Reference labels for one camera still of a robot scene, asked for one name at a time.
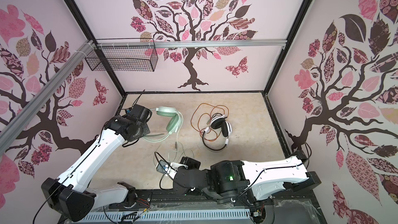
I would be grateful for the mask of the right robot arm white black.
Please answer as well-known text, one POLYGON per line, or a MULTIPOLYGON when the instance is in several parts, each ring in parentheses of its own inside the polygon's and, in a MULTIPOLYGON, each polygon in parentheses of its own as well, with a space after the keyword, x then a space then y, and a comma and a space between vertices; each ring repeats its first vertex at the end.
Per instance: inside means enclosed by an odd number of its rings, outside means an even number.
POLYGON ((201 170, 198 161, 184 157, 181 163, 162 168, 177 194, 199 194, 218 204, 242 200, 255 203, 281 191, 312 190, 320 185, 317 173, 307 170, 307 160, 302 151, 296 151, 283 160, 225 160, 201 170))

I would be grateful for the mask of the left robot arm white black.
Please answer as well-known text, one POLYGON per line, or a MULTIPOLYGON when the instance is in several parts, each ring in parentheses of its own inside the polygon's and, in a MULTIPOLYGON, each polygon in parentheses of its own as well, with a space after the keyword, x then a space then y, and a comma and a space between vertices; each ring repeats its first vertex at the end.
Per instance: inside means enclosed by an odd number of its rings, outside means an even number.
POLYGON ((49 207, 72 222, 84 219, 99 207, 115 203, 132 207, 137 198, 133 186, 120 181, 107 188, 94 189, 89 183, 118 147, 131 146, 149 134, 147 122, 151 116, 151 110, 135 104, 127 114, 105 122, 99 137, 71 167, 56 179, 47 178, 42 183, 49 207))

